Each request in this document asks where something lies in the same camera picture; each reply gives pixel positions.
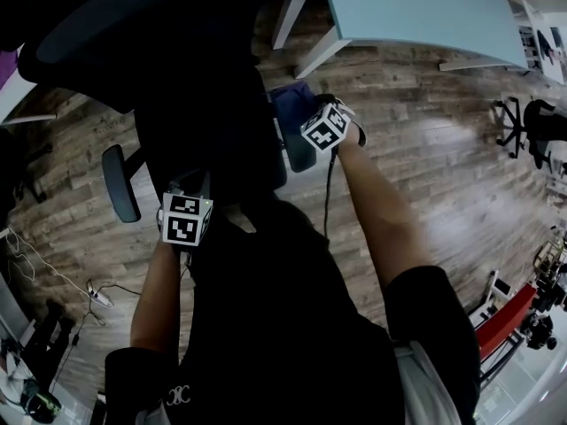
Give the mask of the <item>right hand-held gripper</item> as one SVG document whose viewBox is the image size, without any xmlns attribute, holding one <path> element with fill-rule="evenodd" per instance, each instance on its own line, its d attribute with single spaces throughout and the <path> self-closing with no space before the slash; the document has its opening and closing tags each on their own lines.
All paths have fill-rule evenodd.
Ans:
<svg viewBox="0 0 567 425">
<path fill-rule="evenodd" d="M 300 127 L 300 134 L 316 151 L 332 151 L 342 143 L 352 125 L 359 130 L 358 144 L 364 147 L 367 136 L 362 125 L 356 120 L 356 113 L 334 95 L 319 95 L 319 108 Z"/>
</svg>

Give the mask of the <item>black chair armrest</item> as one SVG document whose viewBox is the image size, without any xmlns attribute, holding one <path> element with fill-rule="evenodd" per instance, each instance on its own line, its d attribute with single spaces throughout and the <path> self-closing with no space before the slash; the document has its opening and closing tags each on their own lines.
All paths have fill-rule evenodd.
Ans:
<svg viewBox="0 0 567 425">
<path fill-rule="evenodd" d="M 141 219 L 141 213 L 132 189 L 131 178 L 144 163 L 142 149 L 139 148 L 128 158 L 124 158 L 122 147 L 115 144 L 102 156 L 105 186 L 119 219 L 134 223 Z"/>
<path fill-rule="evenodd" d="M 291 170 L 299 174 L 313 167 L 316 163 L 316 151 L 302 136 L 300 124 L 295 122 L 280 122 L 280 131 Z"/>
</svg>

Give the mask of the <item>white power strip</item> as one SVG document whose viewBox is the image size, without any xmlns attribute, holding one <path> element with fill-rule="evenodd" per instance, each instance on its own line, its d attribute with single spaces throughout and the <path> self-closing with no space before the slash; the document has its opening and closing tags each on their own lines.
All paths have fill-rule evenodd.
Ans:
<svg viewBox="0 0 567 425">
<path fill-rule="evenodd" d="M 110 297 L 103 292 L 103 289 L 93 289 L 89 288 L 89 297 L 93 302 L 98 305 L 101 305 L 105 308 L 112 309 L 114 308 L 114 304 Z"/>
</svg>

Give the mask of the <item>red board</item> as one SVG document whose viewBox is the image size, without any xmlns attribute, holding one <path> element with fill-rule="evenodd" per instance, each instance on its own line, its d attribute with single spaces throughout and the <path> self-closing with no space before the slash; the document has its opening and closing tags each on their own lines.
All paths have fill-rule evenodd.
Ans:
<svg viewBox="0 0 567 425">
<path fill-rule="evenodd" d="M 481 361 L 487 359 L 520 326 L 536 293 L 537 290 L 526 283 L 509 302 L 476 329 Z"/>
</svg>

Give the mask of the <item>large black mesh office chair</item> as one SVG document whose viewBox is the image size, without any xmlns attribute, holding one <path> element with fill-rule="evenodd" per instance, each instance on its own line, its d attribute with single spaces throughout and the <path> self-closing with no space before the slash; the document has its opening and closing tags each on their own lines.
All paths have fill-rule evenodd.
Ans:
<svg viewBox="0 0 567 425">
<path fill-rule="evenodd" d="M 231 205 L 287 181 L 253 50 L 264 0 L 27 0 L 19 72 L 131 114 L 157 194 L 203 169 Z"/>
</svg>

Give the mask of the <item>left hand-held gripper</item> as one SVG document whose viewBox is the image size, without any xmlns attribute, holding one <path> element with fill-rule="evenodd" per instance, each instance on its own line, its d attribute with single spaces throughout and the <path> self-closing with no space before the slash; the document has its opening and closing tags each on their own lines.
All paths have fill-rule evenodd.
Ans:
<svg viewBox="0 0 567 425">
<path fill-rule="evenodd" d="M 169 183 L 158 212 L 164 243 L 182 247 L 200 244 L 214 208 L 210 189 L 210 172 L 203 169 L 178 175 Z"/>
</svg>

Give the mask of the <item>white desk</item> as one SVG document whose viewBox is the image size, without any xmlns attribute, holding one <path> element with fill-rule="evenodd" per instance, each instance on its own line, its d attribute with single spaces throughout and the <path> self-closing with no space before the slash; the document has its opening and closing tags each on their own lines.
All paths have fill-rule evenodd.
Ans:
<svg viewBox="0 0 567 425">
<path fill-rule="evenodd" d="M 553 27 L 539 10 L 525 0 L 512 0 L 510 6 L 518 25 L 528 70 L 564 85 L 567 50 L 559 28 Z"/>
</svg>

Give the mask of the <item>person's right forearm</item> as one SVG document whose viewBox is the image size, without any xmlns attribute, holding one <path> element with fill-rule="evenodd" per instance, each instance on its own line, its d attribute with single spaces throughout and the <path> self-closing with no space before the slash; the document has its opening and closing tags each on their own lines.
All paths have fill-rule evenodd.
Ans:
<svg viewBox="0 0 567 425">
<path fill-rule="evenodd" d="M 357 143 L 341 143 L 338 157 L 385 297 L 424 299 L 432 260 L 411 206 Z"/>
</svg>

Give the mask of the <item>person's black shirt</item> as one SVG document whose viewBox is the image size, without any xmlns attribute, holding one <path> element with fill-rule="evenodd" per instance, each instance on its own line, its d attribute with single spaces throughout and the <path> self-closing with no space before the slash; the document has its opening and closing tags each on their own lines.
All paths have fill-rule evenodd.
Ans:
<svg viewBox="0 0 567 425">
<path fill-rule="evenodd" d="M 135 347 L 107 356 L 107 425 L 474 425 L 478 343 L 442 268 L 429 266 L 415 303 L 383 293 L 381 327 L 301 210 L 271 196 L 242 211 L 253 232 L 217 212 L 192 257 L 178 363 Z"/>
</svg>

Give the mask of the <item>pink cloth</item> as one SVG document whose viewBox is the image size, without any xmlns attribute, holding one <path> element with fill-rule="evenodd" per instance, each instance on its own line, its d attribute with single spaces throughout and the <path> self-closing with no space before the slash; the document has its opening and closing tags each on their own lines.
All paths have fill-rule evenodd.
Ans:
<svg viewBox="0 0 567 425">
<path fill-rule="evenodd" d="M 18 69 L 19 54 L 22 47 L 13 51 L 0 50 L 0 89 Z"/>
</svg>

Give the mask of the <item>person's left forearm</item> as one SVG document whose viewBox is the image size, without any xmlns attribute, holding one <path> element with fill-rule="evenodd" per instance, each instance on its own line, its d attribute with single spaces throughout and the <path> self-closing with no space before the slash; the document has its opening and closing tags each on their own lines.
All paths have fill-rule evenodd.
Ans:
<svg viewBox="0 0 567 425">
<path fill-rule="evenodd" d="M 158 241 L 145 276 L 130 327 L 130 346 L 179 359 L 180 254 L 169 243 Z"/>
</svg>

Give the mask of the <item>blue cloth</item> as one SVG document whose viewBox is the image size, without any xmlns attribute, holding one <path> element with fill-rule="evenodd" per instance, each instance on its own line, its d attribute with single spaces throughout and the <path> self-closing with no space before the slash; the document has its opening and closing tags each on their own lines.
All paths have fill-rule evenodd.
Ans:
<svg viewBox="0 0 567 425">
<path fill-rule="evenodd" d="M 280 120 L 305 122 L 317 111 L 315 95 L 305 81 L 296 81 L 268 92 Z"/>
</svg>

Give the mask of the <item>light blue table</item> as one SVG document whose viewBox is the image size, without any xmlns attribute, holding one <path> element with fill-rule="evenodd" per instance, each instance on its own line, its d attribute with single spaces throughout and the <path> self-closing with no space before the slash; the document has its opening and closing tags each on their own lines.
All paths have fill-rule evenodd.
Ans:
<svg viewBox="0 0 567 425">
<path fill-rule="evenodd" d="M 485 67 L 527 68 L 509 0 L 328 0 L 334 25 L 301 58 L 303 79 L 352 42 L 417 43 L 462 50 L 480 60 L 446 63 L 442 71 Z"/>
</svg>

